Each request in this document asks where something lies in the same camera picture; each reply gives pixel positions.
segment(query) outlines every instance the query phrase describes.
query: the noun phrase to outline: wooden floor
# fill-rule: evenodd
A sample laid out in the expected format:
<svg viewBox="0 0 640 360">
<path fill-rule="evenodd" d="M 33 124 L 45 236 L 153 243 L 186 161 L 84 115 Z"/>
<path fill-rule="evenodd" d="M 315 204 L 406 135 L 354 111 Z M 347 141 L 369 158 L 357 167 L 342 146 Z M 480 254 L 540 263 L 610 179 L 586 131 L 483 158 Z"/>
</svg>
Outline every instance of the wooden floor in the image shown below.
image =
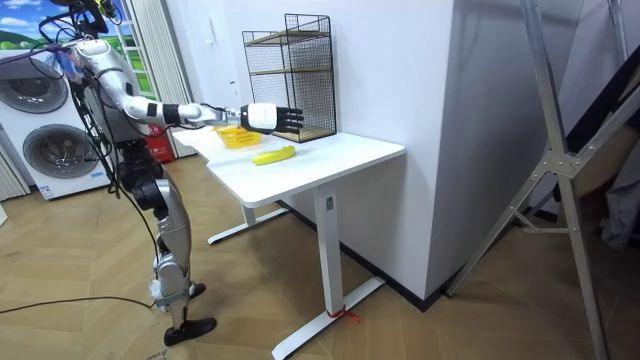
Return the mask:
<svg viewBox="0 0 640 360">
<path fill-rule="evenodd" d="M 190 317 L 215 316 L 218 327 L 167 349 L 169 316 L 155 309 L 112 300 L 56 304 L 0 315 L 0 358 L 270 359 L 280 340 L 323 311 L 313 231 L 286 215 L 209 246 L 209 235 L 242 222 L 238 204 L 200 158 L 168 169 L 193 223 L 192 278 L 208 286 Z M 96 190 L 51 202 L 33 194 L 3 206 L 9 221 L 0 227 L 0 309 L 99 295 L 151 302 L 151 242 L 125 199 Z M 591 249 L 614 359 L 638 359 L 640 256 L 597 241 Z M 346 256 L 342 263 L 346 291 L 369 277 Z M 562 235 L 511 231 L 457 297 L 424 314 L 386 286 L 354 312 L 361 324 L 339 319 L 294 359 L 592 359 Z"/>
</svg>

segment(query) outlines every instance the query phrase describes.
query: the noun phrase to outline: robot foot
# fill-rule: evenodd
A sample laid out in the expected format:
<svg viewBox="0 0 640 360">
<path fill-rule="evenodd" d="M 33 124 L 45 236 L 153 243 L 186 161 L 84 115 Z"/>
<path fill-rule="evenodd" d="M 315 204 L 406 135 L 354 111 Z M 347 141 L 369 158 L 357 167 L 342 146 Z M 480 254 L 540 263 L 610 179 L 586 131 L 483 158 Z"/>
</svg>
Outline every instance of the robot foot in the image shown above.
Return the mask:
<svg viewBox="0 0 640 360">
<path fill-rule="evenodd" d="M 217 322 L 214 318 L 187 320 L 178 331 L 173 328 L 167 329 L 164 333 L 164 344 L 173 346 L 185 340 L 195 339 L 213 330 L 216 324 Z"/>
<path fill-rule="evenodd" d="M 193 294 L 191 294 L 191 296 L 189 297 L 189 300 L 195 299 L 196 297 L 198 297 L 198 295 L 202 294 L 205 290 L 207 290 L 207 287 L 204 285 L 204 283 L 193 284 Z"/>
</svg>

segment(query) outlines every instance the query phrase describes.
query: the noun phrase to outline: desk tabletop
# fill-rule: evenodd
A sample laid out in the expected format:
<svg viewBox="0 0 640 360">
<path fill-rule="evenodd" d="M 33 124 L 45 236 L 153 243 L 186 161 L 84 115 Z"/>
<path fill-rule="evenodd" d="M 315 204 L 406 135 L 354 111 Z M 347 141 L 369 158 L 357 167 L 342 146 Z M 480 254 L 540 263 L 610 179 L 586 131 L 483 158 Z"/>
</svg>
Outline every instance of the desk tabletop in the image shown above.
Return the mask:
<svg viewBox="0 0 640 360">
<path fill-rule="evenodd" d="M 260 144 L 240 149 L 225 148 L 210 127 L 174 132 L 173 136 L 206 158 L 209 172 L 249 208 L 311 189 L 405 152 L 402 145 L 341 132 L 303 144 L 263 136 Z M 296 148 L 292 158 L 261 166 L 251 162 L 255 155 L 288 145 Z"/>
</svg>

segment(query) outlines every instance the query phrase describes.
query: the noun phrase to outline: desk foot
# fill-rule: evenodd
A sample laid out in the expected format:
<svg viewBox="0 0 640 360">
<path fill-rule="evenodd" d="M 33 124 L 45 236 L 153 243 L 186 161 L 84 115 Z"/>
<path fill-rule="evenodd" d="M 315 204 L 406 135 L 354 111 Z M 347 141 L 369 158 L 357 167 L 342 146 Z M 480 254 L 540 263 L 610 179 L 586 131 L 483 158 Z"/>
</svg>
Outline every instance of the desk foot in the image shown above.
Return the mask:
<svg viewBox="0 0 640 360">
<path fill-rule="evenodd" d="M 346 310 L 351 309 L 356 306 L 360 301 L 362 301 L 365 297 L 369 296 L 372 292 L 374 292 L 377 288 L 384 285 L 384 280 L 380 279 L 377 276 L 372 277 L 367 280 L 364 284 L 360 285 L 357 289 L 353 290 L 349 295 L 344 298 L 344 305 Z M 271 355 L 275 360 L 284 360 L 287 356 L 291 355 L 302 345 L 306 344 L 309 340 L 311 340 L 314 336 L 318 335 L 324 328 L 329 326 L 332 322 L 336 321 L 338 318 L 330 318 L 327 315 L 327 312 L 323 312 L 318 315 L 315 319 L 308 322 L 306 325 L 298 329 L 293 334 L 289 335 L 288 338 L 284 339 L 280 344 L 278 344 Z"/>
<path fill-rule="evenodd" d="M 244 223 L 242 225 L 238 225 L 238 226 L 236 226 L 234 228 L 231 228 L 229 230 L 223 231 L 223 232 L 221 232 L 219 234 L 213 235 L 212 237 L 209 238 L 209 240 L 207 240 L 207 242 L 209 243 L 209 245 L 212 245 L 213 243 L 216 243 L 216 242 L 218 242 L 220 240 L 224 240 L 224 239 L 226 239 L 226 238 L 228 238 L 230 236 L 236 235 L 239 232 L 242 232 L 244 230 L 250 229 L 250 228 L 252 228 L 252 227 L 254 227 L 254 226 L 256 226 L 256 225 L 258 225 L 260 223 L 263 223 L 263 222 L 265 222 L 267 220 L 273 219 L 273 218 L 275 218 L 277 216 L 280 216 L 282 214 L 286 214 L 288 212 L 289 212 L 289 210 L 287 210 L 285 208 L 280 208 L 280 209 L 278 209 L 276 211 L 272 211 L 272 212 L 270 212 L 270 213 L 268 213 L 266 215 L 263 215 L 263 216 L 260 216 L 259 218 L 256 218 L 256 222 L 251 224 L 251 225 L 249 225 L 247 223 Z"/>
</svg>

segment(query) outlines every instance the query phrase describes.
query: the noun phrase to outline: black wire basket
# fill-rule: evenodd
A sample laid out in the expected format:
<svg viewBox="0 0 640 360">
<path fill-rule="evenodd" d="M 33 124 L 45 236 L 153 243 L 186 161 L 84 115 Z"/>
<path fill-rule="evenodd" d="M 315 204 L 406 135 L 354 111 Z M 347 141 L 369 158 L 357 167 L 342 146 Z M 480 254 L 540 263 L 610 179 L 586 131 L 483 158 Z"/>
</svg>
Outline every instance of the black wire basket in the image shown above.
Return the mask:
<svg viewBox="0 0 640 360">
<path fill-rule="evenodd" d="M 331 21 L 325 15 L 303 14 L 285 14 L 284 19 L 284 31 L 242 33 L 253 101 L 303 111 L 300 134 L 276 136 L 303 143 L 334 135 Z"/>
</svg>

